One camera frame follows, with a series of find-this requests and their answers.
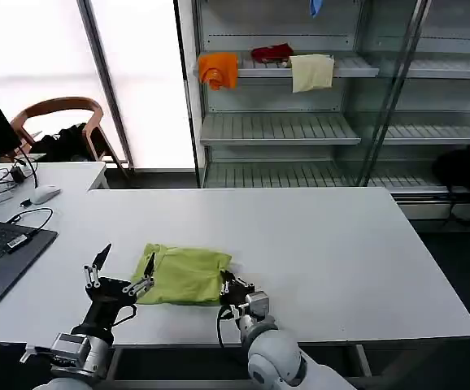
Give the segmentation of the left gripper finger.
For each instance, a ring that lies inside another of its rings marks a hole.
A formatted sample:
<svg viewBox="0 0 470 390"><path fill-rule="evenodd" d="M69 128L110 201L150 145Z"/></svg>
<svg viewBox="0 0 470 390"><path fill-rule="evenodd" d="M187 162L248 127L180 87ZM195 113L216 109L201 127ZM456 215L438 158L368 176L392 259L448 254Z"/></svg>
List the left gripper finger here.
<svg viewBox="0 0 470 390"><path fill-rule="evenodd" d="M101 283L99 281L99 271L102 269L104 262L111 250L112 243L108 244L101 252L99 252L90 265L84 265L85 275L85 288L99 288Z"/></svg>
<svg viewBox="0 0 470 390"><path fill-rule="evenodd" d="M128 295L143 295L154 286L154 260L155 253L152 253L143 271L142 278L135 283L131 283L122 289L122 293Z"/></svg>

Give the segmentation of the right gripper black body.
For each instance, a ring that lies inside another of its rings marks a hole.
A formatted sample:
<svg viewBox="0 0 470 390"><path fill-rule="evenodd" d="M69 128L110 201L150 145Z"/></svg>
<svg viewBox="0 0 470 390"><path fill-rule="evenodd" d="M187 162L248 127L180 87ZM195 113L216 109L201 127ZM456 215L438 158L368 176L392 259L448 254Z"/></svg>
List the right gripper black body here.
<svg viewBox="0 0 470 390"><path fill-rule="evenodd" d="M229 292L226 294L220 294L220 308L222 310L228 310L231 306L239 306L246 302L246 296L254 293L254 291L240 291L230 285Z"/></svg>

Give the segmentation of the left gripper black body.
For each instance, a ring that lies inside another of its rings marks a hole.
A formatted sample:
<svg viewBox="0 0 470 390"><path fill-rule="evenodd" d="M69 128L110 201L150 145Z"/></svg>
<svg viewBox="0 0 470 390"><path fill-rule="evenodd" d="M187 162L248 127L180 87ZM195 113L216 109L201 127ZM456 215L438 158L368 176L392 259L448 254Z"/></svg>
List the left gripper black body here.
<svg viewBox="0 0 470 390"><path fill-rule="evenodd" d="M85 290L91 300L91 306L83 324L109 331L136 316L136 298L122 293L122 289L130 284L128 281L107 277L100 277L99 281L101 283L99 288ZM131 308L132 313L118 320L118 314L123 308Z"/></svg>

